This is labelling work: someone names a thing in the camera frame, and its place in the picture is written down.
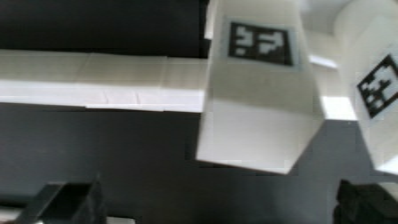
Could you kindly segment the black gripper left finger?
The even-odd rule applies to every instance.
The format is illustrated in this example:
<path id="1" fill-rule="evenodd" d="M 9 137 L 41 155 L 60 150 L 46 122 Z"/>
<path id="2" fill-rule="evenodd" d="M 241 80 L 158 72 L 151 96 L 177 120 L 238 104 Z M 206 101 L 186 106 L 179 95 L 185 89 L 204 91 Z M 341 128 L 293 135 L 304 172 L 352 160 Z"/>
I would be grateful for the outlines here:
<path id="1" fill-rule="evenodd" d="M 14 224 L 106 224 L 99 179 L 89 182 L 48 182 Z"/>

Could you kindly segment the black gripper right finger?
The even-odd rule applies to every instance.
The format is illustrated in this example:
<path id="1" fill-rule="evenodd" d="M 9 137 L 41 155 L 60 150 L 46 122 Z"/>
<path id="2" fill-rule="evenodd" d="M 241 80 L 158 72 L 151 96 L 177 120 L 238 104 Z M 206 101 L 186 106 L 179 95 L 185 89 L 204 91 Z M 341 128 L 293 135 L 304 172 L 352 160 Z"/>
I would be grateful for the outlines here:
<path id="1" fill-rule="evenodd" d="M 339 182 L 332 224 L 398 224 L 398 182 Z"/>

